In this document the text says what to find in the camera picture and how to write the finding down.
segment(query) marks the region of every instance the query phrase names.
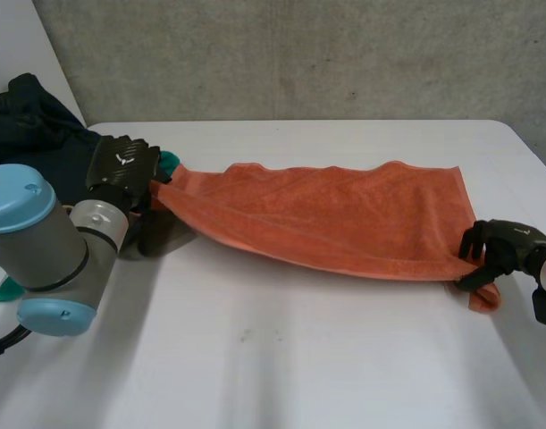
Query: white table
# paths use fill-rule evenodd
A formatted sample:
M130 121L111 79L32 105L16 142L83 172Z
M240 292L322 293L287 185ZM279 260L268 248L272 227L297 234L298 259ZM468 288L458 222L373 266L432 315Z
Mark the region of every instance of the white table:
M103 123L188 167L459 165L479 218L546 232L546 168L489 121ZM119 262L74 339L0 357L0 429L546 428L546 327L533 279L493 316L439 283L318 273L196 239ZM0 304L0 334L15 325Z

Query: orange towel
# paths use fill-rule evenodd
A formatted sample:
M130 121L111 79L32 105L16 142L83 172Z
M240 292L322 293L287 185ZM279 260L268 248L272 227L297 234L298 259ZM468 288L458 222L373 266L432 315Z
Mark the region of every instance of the orange towel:
M458 259L475 216L458 168L390 162L370 171L235 164L226 172L180 165L154 196L191 228L234 248L359 277L452 281L475 266ZM500 304L494 285L469 307Z

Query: light blue cap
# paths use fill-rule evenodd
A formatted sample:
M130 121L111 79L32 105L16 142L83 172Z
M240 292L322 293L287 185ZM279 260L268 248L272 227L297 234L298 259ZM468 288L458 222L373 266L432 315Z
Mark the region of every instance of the light blue cap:
M96 310L66 299L24 299L17 312L19 323L33 332L53 337L80 335L88 330Z
M0 165L0 234L40 222L55 202L55 191L37 170L20 164Z

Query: concrete wall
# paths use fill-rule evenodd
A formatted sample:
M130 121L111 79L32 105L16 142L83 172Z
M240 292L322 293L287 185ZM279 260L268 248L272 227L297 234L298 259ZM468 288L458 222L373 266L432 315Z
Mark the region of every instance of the concrete wall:
M496 119L546 162L546 0L35 0L88 123Z

